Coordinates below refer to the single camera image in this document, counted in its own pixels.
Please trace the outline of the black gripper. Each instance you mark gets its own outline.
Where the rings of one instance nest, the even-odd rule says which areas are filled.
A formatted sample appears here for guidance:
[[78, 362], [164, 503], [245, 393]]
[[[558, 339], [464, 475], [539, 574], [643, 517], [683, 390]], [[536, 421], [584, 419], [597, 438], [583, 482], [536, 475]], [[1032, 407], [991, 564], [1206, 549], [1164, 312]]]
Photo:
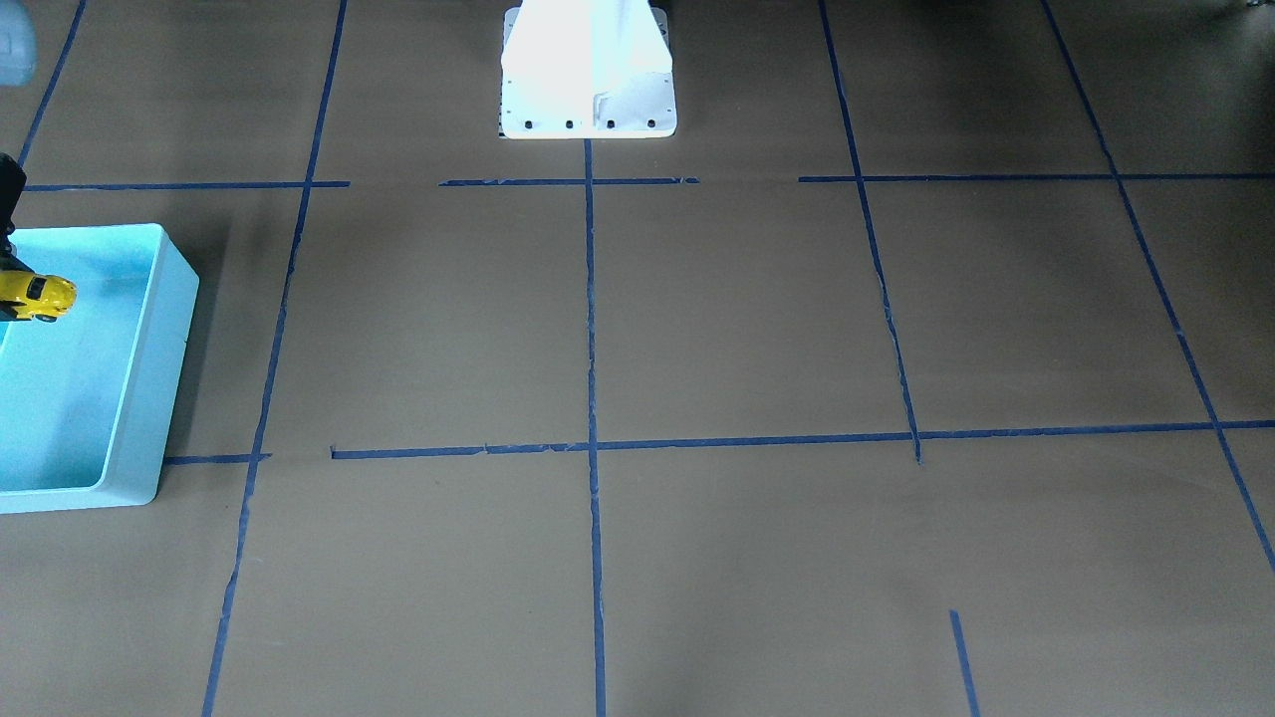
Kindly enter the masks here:
[[13, 256], [11, 236], [17, 231], [13, 216], [26, 190], [28, 176], [18, 159], [1, 154], [1, 255]]

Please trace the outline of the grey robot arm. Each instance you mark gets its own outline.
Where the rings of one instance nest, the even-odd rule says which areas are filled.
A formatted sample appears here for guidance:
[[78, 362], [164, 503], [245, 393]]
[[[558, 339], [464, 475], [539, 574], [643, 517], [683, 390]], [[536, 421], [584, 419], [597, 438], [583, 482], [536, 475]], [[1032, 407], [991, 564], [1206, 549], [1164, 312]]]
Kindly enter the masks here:
[[[1, 85], [27, 85], [34, 77], [37, 42], [34, 24], [20, 1], [1, 1]], [[27, 175], [19, 159], [1, 153], [1, 248], [11, 255], [13, 214], [26, 190]]]

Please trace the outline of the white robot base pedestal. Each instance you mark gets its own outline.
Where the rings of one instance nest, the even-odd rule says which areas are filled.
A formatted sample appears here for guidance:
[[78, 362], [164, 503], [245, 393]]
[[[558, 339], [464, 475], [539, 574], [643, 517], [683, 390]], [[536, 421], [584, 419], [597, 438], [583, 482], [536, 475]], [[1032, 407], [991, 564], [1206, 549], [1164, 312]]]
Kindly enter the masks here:
[[668, 14], [649, 1], [521, 1], [504, 13], [499, 131], [513, 140], [673, 137]]

